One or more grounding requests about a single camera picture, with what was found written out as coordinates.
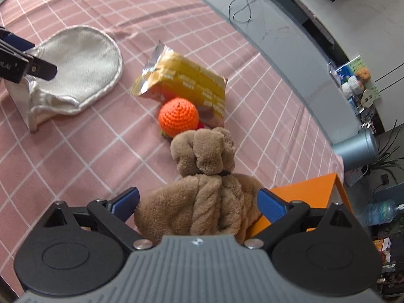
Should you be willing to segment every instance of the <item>snack bag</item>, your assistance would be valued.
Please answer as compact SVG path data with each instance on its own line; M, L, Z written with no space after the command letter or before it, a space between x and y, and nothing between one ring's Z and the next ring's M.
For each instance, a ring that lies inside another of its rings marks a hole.
M223 127L227 81L159 42L131 94L162 103L176 97L187 99L203 123Z

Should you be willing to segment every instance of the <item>orange crocheted ball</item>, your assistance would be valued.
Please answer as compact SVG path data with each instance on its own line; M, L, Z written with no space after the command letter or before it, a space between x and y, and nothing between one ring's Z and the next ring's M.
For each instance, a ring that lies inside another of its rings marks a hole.
M162 131L174 138L181 132L196 130L199 114L193 103L183 98L174 98L161 107L158 122Z

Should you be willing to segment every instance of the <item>gray cylinder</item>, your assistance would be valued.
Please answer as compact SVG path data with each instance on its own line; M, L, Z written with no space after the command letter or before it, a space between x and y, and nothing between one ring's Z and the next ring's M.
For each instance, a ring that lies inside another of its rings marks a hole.
M370 130L333 145L334 152L342 157L345 171L377 161L376 139Z

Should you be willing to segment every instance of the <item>brown plush toy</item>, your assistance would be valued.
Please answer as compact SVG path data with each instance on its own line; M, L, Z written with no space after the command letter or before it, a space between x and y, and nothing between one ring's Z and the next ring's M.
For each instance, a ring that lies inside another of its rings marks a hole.
M357 70L355 76L362 84L368 83L371 79L370 72L366 67Z
M181 180L142 197L135 224L158 244L164 235L233 234L239 243L261 215L254 177L231 174L236 148L223 128L186 131L171 142Z

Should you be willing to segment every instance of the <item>pink tablecloth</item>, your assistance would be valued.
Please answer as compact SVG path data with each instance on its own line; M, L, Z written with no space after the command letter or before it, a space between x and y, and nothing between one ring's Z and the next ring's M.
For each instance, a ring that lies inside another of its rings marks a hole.
M178 177L156 123L158 105L128 93L159 40L229 77L225 127L239 147L237 172L255 174L268 188L342 175L298 97L200 0L7 0L0 16L9 30L34 43L69 25L105 29L125 60L110 94L79 116L55 117L35 134L0 86L0 274L18 293L13 257L52 201L85 205L131 185L147 194Z

